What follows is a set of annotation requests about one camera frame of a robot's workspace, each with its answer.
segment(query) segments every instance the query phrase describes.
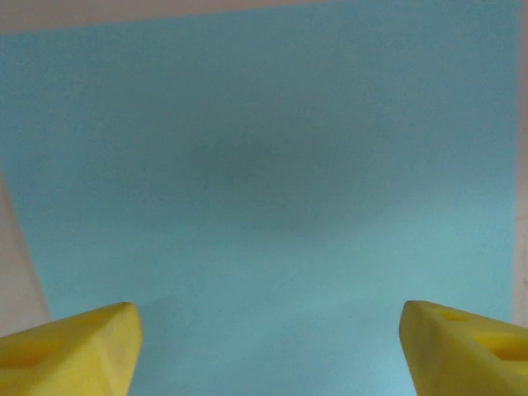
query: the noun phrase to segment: yellow foam block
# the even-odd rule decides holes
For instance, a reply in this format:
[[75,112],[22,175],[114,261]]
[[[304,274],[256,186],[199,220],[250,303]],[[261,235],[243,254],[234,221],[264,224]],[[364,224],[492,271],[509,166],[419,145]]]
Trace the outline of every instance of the yellow foam block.
[[528,395],[525,328],[408,301],[399,334],[418,396]]
[[0,396],[126,395],[141,346],[132,303],[0,338]]

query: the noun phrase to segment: light blue sheet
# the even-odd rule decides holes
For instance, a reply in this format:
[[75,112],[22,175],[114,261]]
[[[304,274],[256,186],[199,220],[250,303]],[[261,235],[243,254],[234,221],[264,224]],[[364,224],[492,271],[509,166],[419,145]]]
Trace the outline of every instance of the light blue sheet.
[[406,299],[510,318],[517,2],[0,38],[51,311],[136,302],[130,394],[410,395]]

